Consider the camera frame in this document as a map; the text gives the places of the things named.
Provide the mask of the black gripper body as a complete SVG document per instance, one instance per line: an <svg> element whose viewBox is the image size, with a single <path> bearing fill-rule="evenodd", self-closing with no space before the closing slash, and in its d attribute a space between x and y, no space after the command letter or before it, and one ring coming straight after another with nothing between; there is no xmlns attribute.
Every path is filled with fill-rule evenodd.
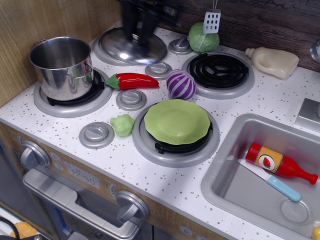
<svg viewBox="0 0 320 240"><path fill-rule="evenodd" d="M185 5L180 0L120 0L123 4L131 4L134 8L146 13L155 13L160 21L171 27L180 26L180 16Z"/></svg>

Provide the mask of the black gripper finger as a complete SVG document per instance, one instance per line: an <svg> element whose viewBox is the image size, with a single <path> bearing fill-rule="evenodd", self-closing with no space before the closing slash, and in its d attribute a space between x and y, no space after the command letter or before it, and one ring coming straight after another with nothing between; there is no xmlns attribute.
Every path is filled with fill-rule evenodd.
<svg viewBox="0 0 320 240"><path fill-rule="evenodd" d="M138 35L138 45L145 46L148 43L148 39L153 35L158 23L160 21L160 15L156 12L147 12L142 21L142 26Z"/></svg>
<svg viewBox="0 0 320 240"><path fill-rule="evenodd" d="M138 24L138 9L132 3L122 3L122 28L127 40L133 39Z"/></svg>

